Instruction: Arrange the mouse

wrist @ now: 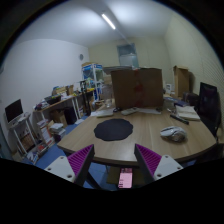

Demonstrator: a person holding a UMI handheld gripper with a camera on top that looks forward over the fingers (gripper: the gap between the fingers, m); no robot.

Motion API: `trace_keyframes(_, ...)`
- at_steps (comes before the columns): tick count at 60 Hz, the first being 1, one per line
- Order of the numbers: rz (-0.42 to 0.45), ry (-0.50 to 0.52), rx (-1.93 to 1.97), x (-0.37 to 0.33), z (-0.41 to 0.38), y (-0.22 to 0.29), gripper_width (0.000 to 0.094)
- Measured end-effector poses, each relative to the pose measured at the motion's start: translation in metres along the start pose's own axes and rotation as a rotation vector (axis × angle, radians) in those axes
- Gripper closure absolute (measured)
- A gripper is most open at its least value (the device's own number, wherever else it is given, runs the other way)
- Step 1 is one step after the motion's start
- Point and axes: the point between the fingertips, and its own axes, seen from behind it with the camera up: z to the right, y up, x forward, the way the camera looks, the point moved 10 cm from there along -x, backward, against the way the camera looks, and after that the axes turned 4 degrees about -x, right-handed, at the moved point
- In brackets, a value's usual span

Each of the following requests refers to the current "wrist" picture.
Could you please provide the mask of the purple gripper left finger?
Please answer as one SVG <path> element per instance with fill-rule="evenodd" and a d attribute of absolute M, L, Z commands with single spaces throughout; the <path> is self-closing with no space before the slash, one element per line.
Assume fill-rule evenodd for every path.
<path fill-rule="evenodd" d="M 45 168 L 45 171 L 82 186 L 86 180 L 94 154 L 94 145 L 91 144 L 68 157 L 59 156 Z"/>

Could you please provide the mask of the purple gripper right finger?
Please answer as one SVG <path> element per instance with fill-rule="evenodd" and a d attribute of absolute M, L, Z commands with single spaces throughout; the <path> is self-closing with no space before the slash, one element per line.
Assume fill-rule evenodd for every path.
<path fill-rule="evenodd" d="M 134 154 L 146 184 L 182 169 L 182 166 L 169 155 L 161 156 L 139 144 L 135 145 Z"/>

